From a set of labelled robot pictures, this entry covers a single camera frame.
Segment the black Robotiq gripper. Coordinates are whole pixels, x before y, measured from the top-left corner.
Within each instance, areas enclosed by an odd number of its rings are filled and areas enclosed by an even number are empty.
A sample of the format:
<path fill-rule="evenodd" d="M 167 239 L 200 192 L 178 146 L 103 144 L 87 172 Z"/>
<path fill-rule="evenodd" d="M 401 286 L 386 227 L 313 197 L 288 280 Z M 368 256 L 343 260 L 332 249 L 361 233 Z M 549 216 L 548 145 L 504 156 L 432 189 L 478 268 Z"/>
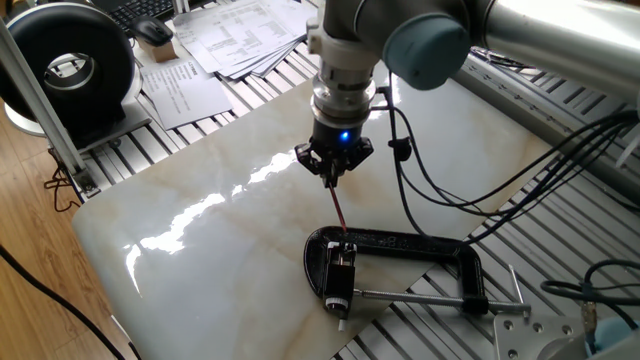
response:
<path fill-rule="evenodd" d="M 369 139 L 362 139 L 362 127 L 334 128 L 320 121 L 313 123 L 313 145 L 296 145 L 294 151 L 298 162 L 310 173 L 319 176 L 324 186 L 332 186 L 332 163 L 324 159 L 320 152 L 342 151 L 334 159 L 333 185 L 347 171 L 353 171 L 364 162 L 374 148 Z"/>

